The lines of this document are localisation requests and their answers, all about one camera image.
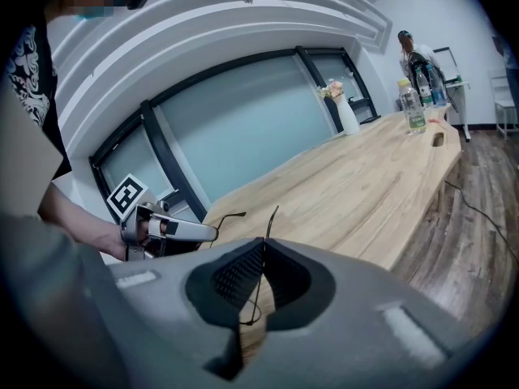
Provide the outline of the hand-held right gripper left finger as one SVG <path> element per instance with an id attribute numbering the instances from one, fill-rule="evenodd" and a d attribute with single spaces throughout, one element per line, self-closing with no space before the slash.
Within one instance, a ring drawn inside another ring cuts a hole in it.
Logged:
<path id="1" fill-rule="evenodd" d="M 242 362 L 239 313 L 263 272 L 264 240 L 245 239 L 107 268 L 107 327 L 129 381 L 264 381 Z"/>

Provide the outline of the white chair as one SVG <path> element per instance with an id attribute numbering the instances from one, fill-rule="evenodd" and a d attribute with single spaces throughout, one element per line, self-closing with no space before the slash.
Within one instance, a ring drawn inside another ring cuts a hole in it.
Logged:
<path id="1" fill-rule="evenodd" d="M 495 105 L 496 129 L 507 139 L 510 134 L 519 133 L 519 119 L 506 70 L 503 67 L 491 68 L 488 75 Z"/>

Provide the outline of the green label plastic bottle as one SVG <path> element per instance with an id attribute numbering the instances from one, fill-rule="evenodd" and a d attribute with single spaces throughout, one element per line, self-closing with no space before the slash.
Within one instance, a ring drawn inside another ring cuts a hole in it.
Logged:
<path id="1" fill-rule="evenodd" d="M 423 107 L 425 109 L 432 109 L 434 107 L 434 101 L 431 94 L 431 88 L 427 81 L 426 76 L 423 74 L 422 69 L 417 67 L 415 69 L 416 72 L 416 82 L 418 85 L 418 90 L 420 92 L 421 100 Z"/>

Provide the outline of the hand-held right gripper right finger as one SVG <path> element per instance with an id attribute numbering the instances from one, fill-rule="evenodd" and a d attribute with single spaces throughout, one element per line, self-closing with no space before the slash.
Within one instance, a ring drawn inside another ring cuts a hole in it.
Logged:
<path id="1" fill-rule="evenodd" d="M 268 389 L 445 389 L 480 344 L 447 311 L 375 264 L 268 239 Z"/>

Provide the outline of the pink flower bouquet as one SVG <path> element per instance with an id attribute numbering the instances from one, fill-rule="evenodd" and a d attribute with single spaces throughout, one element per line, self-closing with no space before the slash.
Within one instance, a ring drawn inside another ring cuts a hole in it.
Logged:
<path id="1" fill-rule="evenodd" d="M 331 98 L 335 99 L 344 94 L 343 83 L 335 79 L 330 79 L 328 85 L 319 87 L 317 89 L 319 96 L 323 99 Z"/>

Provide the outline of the clear bottle yellow cap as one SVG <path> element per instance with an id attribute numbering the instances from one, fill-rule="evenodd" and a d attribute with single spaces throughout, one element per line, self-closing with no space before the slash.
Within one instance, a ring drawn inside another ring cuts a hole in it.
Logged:
<path id="1" fill-rule="evenodd" d="M 397 84 L 401 108 L 408 125 L 408 132 L 410 134 L 423 133 L 426 130 L 426 119 L 418 93 L 407 78 L 400 79 Z"/>

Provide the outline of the person's left forearm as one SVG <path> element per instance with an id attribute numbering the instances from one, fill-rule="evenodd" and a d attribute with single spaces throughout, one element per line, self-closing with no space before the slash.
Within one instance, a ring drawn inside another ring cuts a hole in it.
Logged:
<path id="1" fill-rule="evenodd" d="M 77 242 L 92 246 L 119 261 L 124 260 L 127 247 L 122 241 L 120 228 L 70 201 L 52 182 L 41 200 L 38 214 L 43 221 L 64 229 Z"/>

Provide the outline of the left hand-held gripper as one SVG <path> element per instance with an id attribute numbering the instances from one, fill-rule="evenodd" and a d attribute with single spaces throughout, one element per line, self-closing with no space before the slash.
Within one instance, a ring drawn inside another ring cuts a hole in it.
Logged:
<path id="1" fill-rule="evenodd" d="M 107 203 L 119 218 L 122 241 L 127 246 L 125 261 L 156 259 L 191 253 L 201 242 L 213 242 L 218 229 L 186 220 L 168 220 L 165 237 L 175 241 L 153 241 L 145 236 L 143 224 L 153 214 L 168 216 L 169 205 L 158 200 L 151 190 L 132 174 L 114 188 Z"/>

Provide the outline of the blue plastic bottle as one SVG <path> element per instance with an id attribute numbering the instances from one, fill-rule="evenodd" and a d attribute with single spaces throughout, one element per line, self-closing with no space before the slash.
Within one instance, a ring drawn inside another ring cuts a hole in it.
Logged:
<path id="1" fill-rule="evenodd" d="M 429 81 L 431 85 L 431 94 L 436 106 L 442 107 L 447 105 L 447 99 L 444 92 L 443 81 L 440 78 L 439 73 L 433 67 L 433 65 L 427 65 Z"/>

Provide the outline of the person's left hand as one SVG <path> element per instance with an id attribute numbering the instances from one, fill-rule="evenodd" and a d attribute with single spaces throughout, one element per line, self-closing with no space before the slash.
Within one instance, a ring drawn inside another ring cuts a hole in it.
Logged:
<path id="1" fill-rule="evenodd" d="M 141 220 L 138 223 L 138 243 L 143 246 L 150 246 L 153 242 L 161 241 L 165 238 L 168 222 L 166 220 L 151 218 Z"/>

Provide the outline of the white metal desk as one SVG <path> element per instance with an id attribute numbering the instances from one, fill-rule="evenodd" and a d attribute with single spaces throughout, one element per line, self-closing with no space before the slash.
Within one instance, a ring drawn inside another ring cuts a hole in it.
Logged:
<path id="1" fill-rule="evenodd" d="M 450 108 L 447 112 L 448 123 L 462 130 L 465 141 L 471 141 L 468 122 L 467 101 L 465 90 L 470 89 L 468 81 L 448 83 L 445 87 Z"/>

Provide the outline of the white ceramic vase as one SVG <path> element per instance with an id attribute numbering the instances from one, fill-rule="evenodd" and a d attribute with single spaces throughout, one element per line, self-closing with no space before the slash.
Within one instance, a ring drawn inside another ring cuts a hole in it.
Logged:
<path id="1" fill-rule="evenodd" d="M 360 125 L 354 114 L 354 111 L 351 109 L 350 104 L 345 98 L 345 95 L 341 94 L 340 96 L 336 96 L 333 100 L 337 106 L 337 112 L 341 119 L 341 124 L 345 134 L 357 134 L 360 131 Z"/>

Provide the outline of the black printed t-shirt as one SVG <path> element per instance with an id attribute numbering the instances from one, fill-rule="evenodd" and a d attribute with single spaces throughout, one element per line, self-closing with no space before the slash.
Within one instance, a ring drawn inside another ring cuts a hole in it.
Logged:
<path id="1" fill-rule="evenodd" d="M 71 171 L 71 165 L 58 126 L 55 95 L 58 73 L 54 67 L 47 36 L 47 22 L 38 15 L 27 26 L 6 62 L 6 74 L 22 106 L 62 154 L 54 178 Z"/>

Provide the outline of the black backpack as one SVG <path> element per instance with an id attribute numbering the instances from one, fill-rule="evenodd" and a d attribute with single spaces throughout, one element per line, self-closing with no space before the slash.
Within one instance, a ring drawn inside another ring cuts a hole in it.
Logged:
<path id="1" fill-rule="evenodd" d="M 427 68 L 431 66 L 431 63 L 427 59 L 425 59 L 419 52 L 412 51 L 409 54 L 407 66 L 410 73 L 410 81 L 417 91 L 419 91 L 417 70 L 421 71 L 422 75 L 425 77 L 427 81 L 427 84 L 430 85 L 430 77 Z"/>

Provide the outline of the white framed screen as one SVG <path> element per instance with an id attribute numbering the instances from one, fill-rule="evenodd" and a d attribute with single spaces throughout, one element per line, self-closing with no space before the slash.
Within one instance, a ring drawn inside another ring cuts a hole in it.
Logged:
<path id="1" fill-rule="evenodd" d="M 460 76 L 457 62 L 453 56 L 453 53 L 449 47 L 443 47 L 434 49 L 433 53 L 437 59 L 440 70 L 443 73 L 445 83 L 455 83 L 458 81 Z"/>

